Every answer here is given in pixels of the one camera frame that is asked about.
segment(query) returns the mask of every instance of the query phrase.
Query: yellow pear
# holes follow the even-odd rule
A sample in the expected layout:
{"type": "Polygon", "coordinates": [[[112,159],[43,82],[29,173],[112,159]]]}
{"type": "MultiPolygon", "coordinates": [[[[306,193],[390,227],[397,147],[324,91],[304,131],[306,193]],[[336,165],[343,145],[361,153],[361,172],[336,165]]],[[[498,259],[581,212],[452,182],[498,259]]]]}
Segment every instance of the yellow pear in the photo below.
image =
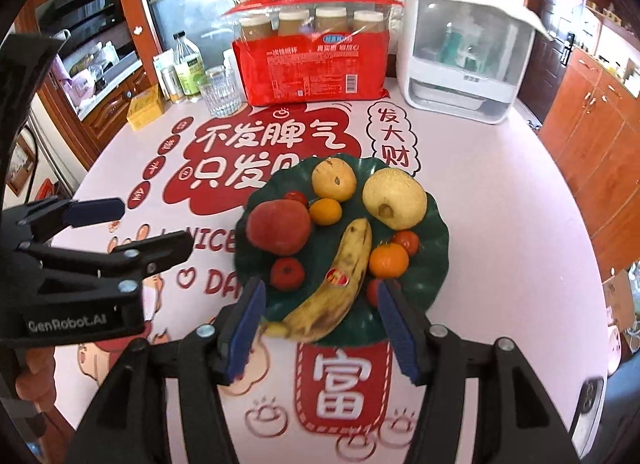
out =
{"type": "Polygon", "coordinates": [[[369,213],[395,231],[414,227],[427,212],[422,186],[397,168],[373,173],[364,184],[362,202],[369,213]]]}

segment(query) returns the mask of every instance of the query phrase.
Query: tomato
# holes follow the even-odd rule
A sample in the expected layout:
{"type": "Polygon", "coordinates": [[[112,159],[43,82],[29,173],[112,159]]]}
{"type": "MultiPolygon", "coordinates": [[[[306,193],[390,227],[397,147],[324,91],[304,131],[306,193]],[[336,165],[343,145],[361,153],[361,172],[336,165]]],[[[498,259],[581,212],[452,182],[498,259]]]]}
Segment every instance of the tomato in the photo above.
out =
{"type": "Polygon", "coordinates": [[[305,206],[305,208],[309,203],[306,199],[306,196],[303,195],[303,193],[301,193],[300,191],[290,191],[289,193],[284,195],[284,197],[287,200],[295,200],[296,202],[300,202],[303,206],[305,206]]]}
{"type": "Polygon", "coordinates": [[[372,279],[367,285],[367,301],[370,306],[378,308],[378,285],[382,283],[381,279],[372,279]]]}
{"type": "Polygon", "coordinates": [[[413,231],[398,231],[391,241],[402,245],[409,256],[414,256],[420,249],[420,238],[413,231]]]}
{"type": "Polygon", "coordinates": [[[305,269],[295,258],[279,258],[271,267],[270,284],[281,292],[298,290],[304,280],[305,269]]]}

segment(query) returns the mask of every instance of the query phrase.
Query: plastic bag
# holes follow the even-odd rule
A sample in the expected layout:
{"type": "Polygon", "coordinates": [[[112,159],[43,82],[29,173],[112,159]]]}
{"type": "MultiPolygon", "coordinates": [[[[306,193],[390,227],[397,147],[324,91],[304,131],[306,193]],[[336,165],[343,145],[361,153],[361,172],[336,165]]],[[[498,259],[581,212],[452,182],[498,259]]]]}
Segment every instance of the plastic bag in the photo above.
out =
{"type": "Polygon", "coordinates": [[[396,0],[251,0],[228,11],[252,106],[383,96],[396,0]]]}

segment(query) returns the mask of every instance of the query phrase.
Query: shelf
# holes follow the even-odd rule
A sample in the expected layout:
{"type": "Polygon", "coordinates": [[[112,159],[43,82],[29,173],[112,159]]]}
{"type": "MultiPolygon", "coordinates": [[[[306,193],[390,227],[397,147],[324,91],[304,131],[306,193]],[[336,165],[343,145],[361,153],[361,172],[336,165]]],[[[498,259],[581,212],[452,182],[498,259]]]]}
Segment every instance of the shelf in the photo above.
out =
{"type": "Polygon", "coordinates": [[[618,36],[620,36],[624,41],[629,43],[634,49],[640,51],[640,39],[630,33],[627,29],[620,27],[620,25],[616,25],[612,20],[607,18],[602,12],[592,9],[588,5],[586,6],[596,18],[598,18],[602,24],[614,31],[618,36]]]}

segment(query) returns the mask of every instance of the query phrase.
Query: pink tablecloth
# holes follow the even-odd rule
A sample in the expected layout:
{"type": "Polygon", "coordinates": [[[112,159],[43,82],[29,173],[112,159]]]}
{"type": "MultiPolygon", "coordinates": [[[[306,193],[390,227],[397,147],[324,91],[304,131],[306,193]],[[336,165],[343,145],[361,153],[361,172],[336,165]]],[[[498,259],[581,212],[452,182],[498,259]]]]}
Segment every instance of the pink tablecloth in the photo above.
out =
{"type": "MultiPolygon", "coordinates": [[[[145,282],[145,335],[179,339],[238,297],[234,225],[251,191],[309,155],[379,157],[413,174],[449,226],[450,270],[431,321],[478,341],[514,338],[569,426],[582,381],[607,374],[607,331],[593,250],[564,180],[517,114],[473,123],[408,108],[389,89],[375,102],[246,108],[226,120],[186,102],[139,132],[127,126],[76,194],[119,196],[124,218],[64,231],[55,244],[105,251],[190,231],[190,259],[145,282]]],[[[73,425],[121,345],[57,349],[57,406],[73,425]]],[[[177,386],[168,387],[182,464],[177,386]]],[[[458,462],[472,449],[473,384],[468,391],[458,462]]],[[[222,392],[240,462],[310,464],[402,462],[424,393],[399,373],[388,343],[341,351],[260,338],[242,380],[222,392]]]]}

